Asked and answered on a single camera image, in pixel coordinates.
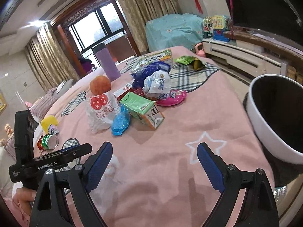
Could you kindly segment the person's left hand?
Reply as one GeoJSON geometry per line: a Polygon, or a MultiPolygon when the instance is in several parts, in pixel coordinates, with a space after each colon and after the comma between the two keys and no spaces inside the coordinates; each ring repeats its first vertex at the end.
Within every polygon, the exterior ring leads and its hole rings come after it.
{"type": "Polygon", "coordinates": [[[37,191],[21,187],[16,190],[13,201],[27,215],[31,215],[31,203],[34,202],[37,191]]]}

